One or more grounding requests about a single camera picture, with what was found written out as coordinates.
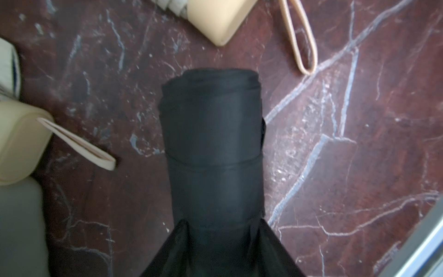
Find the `black umbrella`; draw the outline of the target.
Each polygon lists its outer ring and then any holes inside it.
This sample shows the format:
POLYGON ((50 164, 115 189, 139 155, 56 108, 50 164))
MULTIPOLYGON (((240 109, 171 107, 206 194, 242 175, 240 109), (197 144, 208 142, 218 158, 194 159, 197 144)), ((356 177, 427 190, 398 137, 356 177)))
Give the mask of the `black umbrella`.
POLYGON ((145 277, 300 277, 264 219, 261 84, 247 69, 187 70, 159 103, 174 230, 145 277))

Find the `beige plastic storage box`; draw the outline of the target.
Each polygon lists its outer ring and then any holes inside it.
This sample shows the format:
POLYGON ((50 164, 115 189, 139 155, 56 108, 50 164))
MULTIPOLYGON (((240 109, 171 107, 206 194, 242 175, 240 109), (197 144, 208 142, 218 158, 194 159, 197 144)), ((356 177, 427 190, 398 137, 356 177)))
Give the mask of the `beige plastic storage box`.
POLYGON ((31 177, 1 187, 1 276, 50 276, 43 192, 31 177))

